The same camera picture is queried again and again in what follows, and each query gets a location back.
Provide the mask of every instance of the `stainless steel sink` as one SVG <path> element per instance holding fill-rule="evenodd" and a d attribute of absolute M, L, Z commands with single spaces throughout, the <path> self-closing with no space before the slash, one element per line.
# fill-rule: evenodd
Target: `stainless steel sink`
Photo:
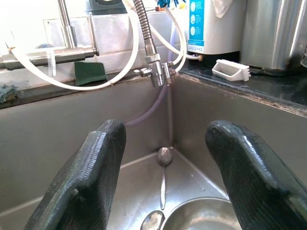
<path fill-rule="evenodd" d="M 110 89 L 0 110 L 0 229 L 23 229 L 89 131 L 109 118 L 138 117 L 159 92 L 148 79 L 130 80 Z M 155 154 L 161 147 L 174 147 L 166 169 L 166 216 L 191 198 L 227 198 L 204 142 L 208 123 L 217 119 L 257 132 L 307 184 L 306 118 L 181 75 L 150 117 L 127 127 L 108 230 L 137 230 L 147 214 L 160 209 L 162 169 Z"/>

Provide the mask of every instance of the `flexible metal hose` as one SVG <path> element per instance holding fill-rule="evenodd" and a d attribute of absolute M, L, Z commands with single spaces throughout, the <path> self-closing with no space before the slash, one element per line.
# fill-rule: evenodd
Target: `flexible metal hose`
<path fill-rule="evenodd" d="M 146 10 L 142 0 L 133 0 L 136 12 L 140 19 L 141 29 L 144 40 L 151 39 L 152 33 L 150 31 L 149 21 L 147 18 Z"/>

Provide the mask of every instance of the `granite countertop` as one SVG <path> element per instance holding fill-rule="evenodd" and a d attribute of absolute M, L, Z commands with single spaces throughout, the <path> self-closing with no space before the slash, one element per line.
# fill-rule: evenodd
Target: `granite countertop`
<path fill-rule="evenodd" d="M 246 82 L 227 81 L 213 75 L 212 68 L 204 67 L 201 62 L 189 62 L 181 72 L 224 89 L 290 106 L 307 116 L 307 71 L 286 77 L 252 74 Z"/>

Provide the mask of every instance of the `water filter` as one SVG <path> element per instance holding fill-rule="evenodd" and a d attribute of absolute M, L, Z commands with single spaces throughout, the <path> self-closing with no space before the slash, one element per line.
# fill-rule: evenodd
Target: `water filter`
<path fill-rule="evenodd" d="M 219 55 L 240 50 L 245 0 L 231 1 L 221 18 L 216 16 L 214 1 L 189 1 L 189 52 Z"/>

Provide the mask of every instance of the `blue label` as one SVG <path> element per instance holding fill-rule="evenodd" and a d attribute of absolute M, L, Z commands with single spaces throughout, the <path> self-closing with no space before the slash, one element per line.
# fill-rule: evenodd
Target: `blue label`
<path fill-rule="evenodd" d="M 205 0 L 190 0 L 189 9 L 189 44 L 203 46 Z"/>

